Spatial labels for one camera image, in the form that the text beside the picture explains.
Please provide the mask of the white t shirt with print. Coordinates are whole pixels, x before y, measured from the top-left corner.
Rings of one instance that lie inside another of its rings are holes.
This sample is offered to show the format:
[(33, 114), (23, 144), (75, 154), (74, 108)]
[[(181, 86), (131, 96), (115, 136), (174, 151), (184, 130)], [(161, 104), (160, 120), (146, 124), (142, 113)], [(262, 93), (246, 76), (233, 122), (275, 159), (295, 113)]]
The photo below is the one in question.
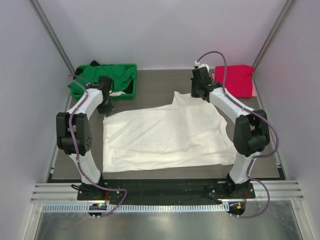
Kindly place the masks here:
[(232, 165), (227, 122), (211, 103), (174, 93), (171, 104), (119, 112), (103, 120), (105, 173)]

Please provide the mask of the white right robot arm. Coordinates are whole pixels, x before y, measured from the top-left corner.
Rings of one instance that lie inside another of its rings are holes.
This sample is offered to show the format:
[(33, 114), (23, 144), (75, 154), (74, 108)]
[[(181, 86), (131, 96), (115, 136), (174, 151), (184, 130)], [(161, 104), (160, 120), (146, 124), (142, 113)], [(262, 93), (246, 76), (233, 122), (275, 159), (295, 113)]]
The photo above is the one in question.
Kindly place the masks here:
[(255, 111), (232, 96), (219, 82), (213, 82), (208, 68), (196, 66), (192, 70), (191, 96), (201, 98), (218, 107), (234, 123), (233, 145), (236, 157), (226, 176), (224, 192), (228, 197), (241, 198), (250, 189), (250, 173), (257, 156), (270, 143), (264, 110)]

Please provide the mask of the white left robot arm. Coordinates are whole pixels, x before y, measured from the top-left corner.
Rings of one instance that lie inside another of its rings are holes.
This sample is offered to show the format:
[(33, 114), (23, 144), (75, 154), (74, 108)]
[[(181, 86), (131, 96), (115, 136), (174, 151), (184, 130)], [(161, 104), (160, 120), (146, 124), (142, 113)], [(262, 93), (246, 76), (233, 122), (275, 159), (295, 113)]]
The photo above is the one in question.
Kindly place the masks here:
[(99, 76), (97, 83), (83, 87), (83, 96), (71, 109), (56, 115), (57, 146), (73, 160), (81, 175), (81, 184), (71, 186), (78, 191), (78, 200), (101, 200), (107, 192), (91, 152), (93, 137), (89, 119), (94, 111), (103, 117), (112, 112), (110, 92), (113, 85), (109, 76)]

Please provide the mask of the white t shirt in bin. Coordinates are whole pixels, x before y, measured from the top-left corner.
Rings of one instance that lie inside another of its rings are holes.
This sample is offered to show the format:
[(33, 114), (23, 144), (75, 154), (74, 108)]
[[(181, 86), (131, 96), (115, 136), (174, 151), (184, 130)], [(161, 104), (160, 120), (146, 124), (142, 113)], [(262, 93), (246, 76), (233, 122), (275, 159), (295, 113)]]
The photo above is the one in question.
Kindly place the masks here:
[(125, 95), (125, 94), (126, 93), (124, 91), (115, 91), (113, 87), (109, 90), (109, 95), (111, 97), (119, 97), (119, 96)]

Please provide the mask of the green plastic bin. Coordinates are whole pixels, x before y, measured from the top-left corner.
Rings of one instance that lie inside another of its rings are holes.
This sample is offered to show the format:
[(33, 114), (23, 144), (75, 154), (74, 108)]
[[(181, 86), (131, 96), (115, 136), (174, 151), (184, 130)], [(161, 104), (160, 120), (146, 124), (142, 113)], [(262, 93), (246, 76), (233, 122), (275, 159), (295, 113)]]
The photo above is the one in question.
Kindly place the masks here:
[(129, 87), (124, 91), (125, 94), (118, 96), (118, 97), (112, 97), (113, 100), (132, 100), (135, 97), (136, 94), (136, 82), (137, 79), (132, 81), (129, 85)]

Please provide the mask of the green t shirt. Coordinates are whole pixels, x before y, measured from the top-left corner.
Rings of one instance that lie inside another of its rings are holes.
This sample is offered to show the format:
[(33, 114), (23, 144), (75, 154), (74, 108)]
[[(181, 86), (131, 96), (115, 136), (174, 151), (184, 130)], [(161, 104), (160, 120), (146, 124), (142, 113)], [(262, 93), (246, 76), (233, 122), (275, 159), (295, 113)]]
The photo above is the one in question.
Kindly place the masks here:
[[(96, 70), (97, 82), (99, 76), (108, 76), (114, 82), (114, 91), (120, 92), (125, 90), (130, 86), (130, 83), (137, 78), (137, 66), (135, 64), (109, 64), (101, 65)], [(82, 86), (86, 86), (87, 82), (80, 79), (75, 79)]]

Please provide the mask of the red folded t shirt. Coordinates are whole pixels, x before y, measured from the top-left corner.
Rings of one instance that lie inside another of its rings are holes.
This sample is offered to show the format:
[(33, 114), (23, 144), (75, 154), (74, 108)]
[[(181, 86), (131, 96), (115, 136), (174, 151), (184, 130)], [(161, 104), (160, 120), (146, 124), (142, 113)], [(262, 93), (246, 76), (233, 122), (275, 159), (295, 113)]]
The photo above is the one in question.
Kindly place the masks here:
[(228, 65), (225, 88), (236, 98), (254, 97), (253, 73), (255, 68), (249, 65)]

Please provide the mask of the black t shirt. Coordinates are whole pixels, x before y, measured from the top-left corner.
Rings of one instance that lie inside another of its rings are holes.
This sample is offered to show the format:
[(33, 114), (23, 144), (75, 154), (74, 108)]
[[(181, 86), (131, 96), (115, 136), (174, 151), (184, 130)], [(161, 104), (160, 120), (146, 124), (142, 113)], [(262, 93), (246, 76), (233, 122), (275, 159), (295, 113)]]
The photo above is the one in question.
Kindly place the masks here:
[(80, 65), (76, 68), (73, 79), (79, 79), (84, 82), (94, 83), (97, 82), (96, 70), (102, 65), (93, 60), (90, 64)]

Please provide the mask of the pink folded t shirt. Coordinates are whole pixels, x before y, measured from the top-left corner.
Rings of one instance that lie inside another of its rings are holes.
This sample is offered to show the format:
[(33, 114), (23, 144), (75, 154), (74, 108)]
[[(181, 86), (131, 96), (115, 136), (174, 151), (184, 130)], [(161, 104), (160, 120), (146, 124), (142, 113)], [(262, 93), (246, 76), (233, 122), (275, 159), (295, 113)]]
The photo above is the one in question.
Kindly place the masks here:
[[(211, 74), (213, 81), (215, 81), (215, 70)], [(252, 77), (252, 97), (257, 97), (257, 90), (254, 84), (254, 78)]]

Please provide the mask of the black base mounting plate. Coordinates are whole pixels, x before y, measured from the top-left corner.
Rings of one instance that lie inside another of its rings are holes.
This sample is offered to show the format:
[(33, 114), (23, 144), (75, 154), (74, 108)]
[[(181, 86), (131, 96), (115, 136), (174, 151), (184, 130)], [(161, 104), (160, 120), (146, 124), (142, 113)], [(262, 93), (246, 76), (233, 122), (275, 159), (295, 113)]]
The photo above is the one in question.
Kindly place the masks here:
[(79, 201), (103, 201), (134, 206), (217, 205), (223, 200), (246, 201), (256, 197), (253, 184), (234, 188), (222, 178), (189, 179), (109, 179), (99, 183), (109, 190), (93, 185), (72, 184)]

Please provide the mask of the right aluminium corner post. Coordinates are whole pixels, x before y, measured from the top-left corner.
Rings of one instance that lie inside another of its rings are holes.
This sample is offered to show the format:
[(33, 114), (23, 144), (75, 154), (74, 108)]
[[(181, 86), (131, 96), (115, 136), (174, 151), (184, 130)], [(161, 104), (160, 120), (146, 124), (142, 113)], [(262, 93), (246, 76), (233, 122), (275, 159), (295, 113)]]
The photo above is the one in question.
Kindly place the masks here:
[(253, 67), (257, 69), (258, 65), (260, 64), (261, 60), (263, 59), (264, 55), (266, 54), (268, 48), (272, 44), (273, 40), (276, 38), (277, 34), (279, 33), (281, 27), (283, 26), (284, 22), (286, 21), (287, 17), (291, 13), (293, 7), (296, 4), (296, 0), (286, 0), (281, 11), (277, 15), (265, 41), (263, 42), (262, 47), (260, 48), (254, 62)]

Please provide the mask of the aluminium corner post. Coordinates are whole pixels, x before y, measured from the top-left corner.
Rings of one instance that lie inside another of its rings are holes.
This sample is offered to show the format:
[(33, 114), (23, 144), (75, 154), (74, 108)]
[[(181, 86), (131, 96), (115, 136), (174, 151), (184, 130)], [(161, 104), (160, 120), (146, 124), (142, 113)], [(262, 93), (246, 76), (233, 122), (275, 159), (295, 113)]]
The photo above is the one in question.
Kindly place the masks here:
[(293, 7), (296, 4), (296, 0), (286, 0), (281, 11), (277, 15), (265, 41), (263, 42), (262, 47), (260, 48), (254, 62), (253, 67), (257, 69), (258, 65), (260, 64), (261, 60), (263, 59), (264, 55), (266, 54), (268, 48), (272, 44), (273, 40), (276, 38), (277, 34), (279, 33), (281, 27), (283, 26), (284, 22), (286, 21), (287, 17), (291, 13)]
[(75, 69), (38, 0), (28, 1), (70, 73)]

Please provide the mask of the left aluminium corner post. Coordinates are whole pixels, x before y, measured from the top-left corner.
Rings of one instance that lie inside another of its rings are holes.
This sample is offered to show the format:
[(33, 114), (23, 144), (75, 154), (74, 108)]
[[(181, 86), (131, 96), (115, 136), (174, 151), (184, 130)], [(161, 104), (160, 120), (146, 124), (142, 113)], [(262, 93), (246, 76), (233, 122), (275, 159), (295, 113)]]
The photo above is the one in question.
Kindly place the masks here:
[(75, 69), (38, 0), (28, 1), (70, 73)]

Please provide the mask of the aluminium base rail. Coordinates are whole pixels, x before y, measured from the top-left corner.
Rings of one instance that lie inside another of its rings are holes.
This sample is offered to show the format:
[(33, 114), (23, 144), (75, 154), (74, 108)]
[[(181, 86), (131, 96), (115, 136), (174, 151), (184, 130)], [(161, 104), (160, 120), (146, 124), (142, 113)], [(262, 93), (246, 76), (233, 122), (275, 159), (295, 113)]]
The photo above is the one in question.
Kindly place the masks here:
[[(262, 183), (253, 182), (246, 193), (248, 201), (271, 200), (294, 200), (303, 199), (303, 194), (296, 181), (264, 181)], [(73, 189), (70, 184), (39, 183), (35, 186), (31, 196), (31, 203), (100, 203), (100, 200), (78, 200), (78, 191)], [(175, 205), (213, 205), (218, 201), (240, 201), (240, 198), (232, 198), (223, 193), (222, 190), (209, 190), (205, 186), (178, 186), (175, 189), (164, 189), (162, 187), (134, 186), (128, 190), (124, 205), (135, 206), (175, 206)]]

